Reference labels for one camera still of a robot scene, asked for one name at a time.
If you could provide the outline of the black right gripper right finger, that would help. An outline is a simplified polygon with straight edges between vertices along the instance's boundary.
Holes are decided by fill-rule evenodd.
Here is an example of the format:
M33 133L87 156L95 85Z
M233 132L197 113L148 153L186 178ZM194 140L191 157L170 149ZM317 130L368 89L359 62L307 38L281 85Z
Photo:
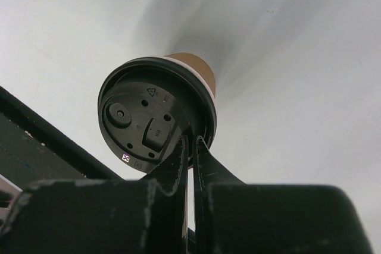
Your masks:
M193 141L197 253L371 253L349 197L327 185L246 184Z

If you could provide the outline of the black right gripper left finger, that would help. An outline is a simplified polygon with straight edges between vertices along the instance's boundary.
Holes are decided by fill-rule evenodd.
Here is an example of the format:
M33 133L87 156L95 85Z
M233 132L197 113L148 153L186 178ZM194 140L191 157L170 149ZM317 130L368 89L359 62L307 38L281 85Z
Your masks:
M189 146L140 180L48 180L16 199L2 253L186 253Z

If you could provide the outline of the black plastic cup lid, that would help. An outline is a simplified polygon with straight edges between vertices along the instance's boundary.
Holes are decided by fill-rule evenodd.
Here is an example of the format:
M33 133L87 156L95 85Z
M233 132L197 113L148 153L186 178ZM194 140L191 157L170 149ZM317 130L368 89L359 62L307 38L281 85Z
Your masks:
M178 139L201 136L211 146L215 101L190 71L160 57L131 59L112 71L98 95L98 120L111 151L148 173L172 153Z

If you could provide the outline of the single brown paper cup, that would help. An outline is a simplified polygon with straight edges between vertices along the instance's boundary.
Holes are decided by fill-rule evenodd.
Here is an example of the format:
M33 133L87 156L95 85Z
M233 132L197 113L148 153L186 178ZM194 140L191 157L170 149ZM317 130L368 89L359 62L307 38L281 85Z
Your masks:
M216 99L216 78L208 63L197 55L180 52L160 57L190 71L204 85L211 99Z

